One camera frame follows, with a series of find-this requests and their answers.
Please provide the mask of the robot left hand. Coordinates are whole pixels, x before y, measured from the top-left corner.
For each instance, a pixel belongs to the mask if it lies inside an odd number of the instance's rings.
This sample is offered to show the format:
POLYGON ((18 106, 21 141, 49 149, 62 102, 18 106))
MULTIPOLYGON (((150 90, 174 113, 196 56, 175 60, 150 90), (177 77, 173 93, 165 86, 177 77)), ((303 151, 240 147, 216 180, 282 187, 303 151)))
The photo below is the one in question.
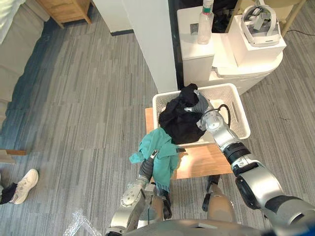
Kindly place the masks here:
POLYGON ((148 159, 145 159, 139 170, 139 176, 146 179, 148 182, 151 180, 153 176, 153 169, 154 169, 154 159, 156 155, 158 154, 158 150, 153 150, 152 154, 148 159))

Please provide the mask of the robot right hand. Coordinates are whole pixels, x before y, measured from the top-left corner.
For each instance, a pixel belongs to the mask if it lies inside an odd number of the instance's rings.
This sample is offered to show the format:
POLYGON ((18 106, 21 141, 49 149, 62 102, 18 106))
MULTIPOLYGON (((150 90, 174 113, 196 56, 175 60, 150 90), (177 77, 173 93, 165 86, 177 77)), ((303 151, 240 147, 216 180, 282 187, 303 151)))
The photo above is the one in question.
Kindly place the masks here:
POLYGON ((193 107, 185 107, 184 110, 190 113, 205 113, 208 109, 212 109, 213 106, 210 100, 207 99, 199 90, 194 90, 197 95, 198 102, 193 107))

